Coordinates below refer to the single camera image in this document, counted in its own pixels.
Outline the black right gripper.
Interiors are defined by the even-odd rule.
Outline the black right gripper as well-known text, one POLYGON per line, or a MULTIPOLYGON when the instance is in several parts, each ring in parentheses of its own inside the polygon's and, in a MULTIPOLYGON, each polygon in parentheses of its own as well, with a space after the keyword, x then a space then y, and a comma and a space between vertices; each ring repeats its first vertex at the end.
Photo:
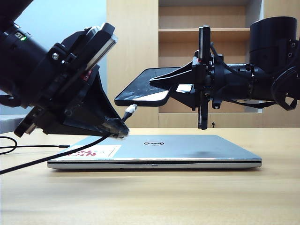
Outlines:
POLYGON ((198 108, 198 127, 208 127, 208 104, 212 100, 212 108, 219 109, 222 101, 211 96, 211 82, 214 76, 214 64, 223 60, 222 54, 210 53, 210 26, 199 27, 199 48, 195 53, 195 62, 191 61, 183 67, 159 67, 155 76, 149 79, 150 86, 164 90, 172 90, 179 84, 195 84, 195 90, 181 93, 170 92, 170 97, 187 107, 198 108))

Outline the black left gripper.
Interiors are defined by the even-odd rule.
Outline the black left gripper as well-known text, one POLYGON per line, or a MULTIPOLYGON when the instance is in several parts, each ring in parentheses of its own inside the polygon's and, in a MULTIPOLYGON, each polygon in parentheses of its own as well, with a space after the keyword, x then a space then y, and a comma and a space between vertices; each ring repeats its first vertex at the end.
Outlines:
POLYGON ((17 136, 36 128, 47 135, 128 135, 99 75, 98 62, 117 41, 114 30, 109 23, 90 27, 42 54, 17 92, 21 106, 32 107, 15 129, 17 136))

